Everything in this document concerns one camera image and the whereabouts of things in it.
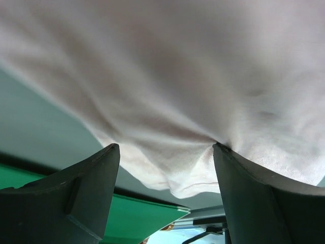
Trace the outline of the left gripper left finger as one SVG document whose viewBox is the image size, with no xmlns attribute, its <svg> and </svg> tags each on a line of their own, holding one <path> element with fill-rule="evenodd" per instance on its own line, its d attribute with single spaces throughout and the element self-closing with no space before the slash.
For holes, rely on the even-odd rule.
<svg viewBox="0 0 325 244">
<path fill-rule="evenodd" d="M 1 189 L 1 243 L 99 243 L 119 162 L 111 144 L 50 176 Z"/>
</svg>

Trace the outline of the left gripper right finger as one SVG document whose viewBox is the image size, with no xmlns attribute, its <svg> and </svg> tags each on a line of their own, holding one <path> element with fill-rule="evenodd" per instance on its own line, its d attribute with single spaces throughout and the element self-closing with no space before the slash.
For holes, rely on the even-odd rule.
<svg viewBox="0 0 325 244">
<path fill-rule="evenodd" d="M 262 167 L 213 146 L 232 243 L 324 243 L 324 188 Z"/>
</svg>

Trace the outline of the pink t shirt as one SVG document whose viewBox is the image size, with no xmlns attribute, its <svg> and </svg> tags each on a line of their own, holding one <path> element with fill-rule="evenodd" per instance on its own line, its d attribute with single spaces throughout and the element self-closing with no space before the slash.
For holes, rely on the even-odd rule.
<svg viewBox="0 0 325 244">
<path fill-rule="evenodd" d="M 216 142 L 324 178 L 324 1 L 1 1 L 1 64 L 150 189 L 218 193 Z"/>
</svg>

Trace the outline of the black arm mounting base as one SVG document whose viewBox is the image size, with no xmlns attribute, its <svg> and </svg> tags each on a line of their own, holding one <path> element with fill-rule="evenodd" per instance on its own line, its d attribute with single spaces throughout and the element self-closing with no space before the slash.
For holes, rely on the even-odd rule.
<svg viewBox="0 0 325 244">
<path fill-rule="evenodd" d="M 174 229 L 194 229 L 202 228 L 206 229 L 207 227 L 226 227 L 226 217 L 225 216 L 215 216 L 201 219 L 187 219 L 179 220 L 174 224 Z"/>
</svg>

